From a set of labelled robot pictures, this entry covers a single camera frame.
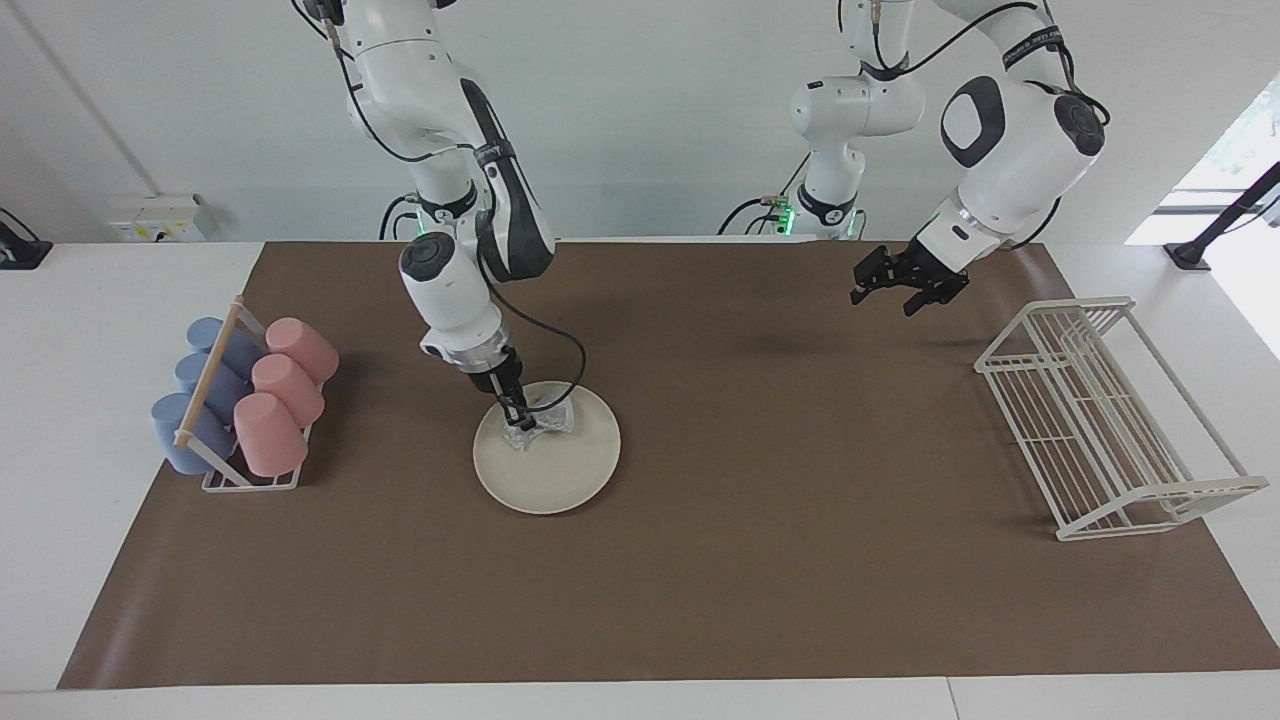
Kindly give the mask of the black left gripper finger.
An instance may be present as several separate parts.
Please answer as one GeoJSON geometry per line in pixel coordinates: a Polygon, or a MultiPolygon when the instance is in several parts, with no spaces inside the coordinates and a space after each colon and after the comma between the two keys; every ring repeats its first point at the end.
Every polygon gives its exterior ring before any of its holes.
{"type": "Polygon", "coordinates": [[[966,288],[965,281],[940,281],[915,292],[905,302],[905,316],[914,316],[932,304],[947,305],[966,288]]]}
{"type": "Polygon", "coordinates": [[[872,292],[902,284],[902,256],[881,245],[852,269],[850,302],[861,304],[872,292]]]}

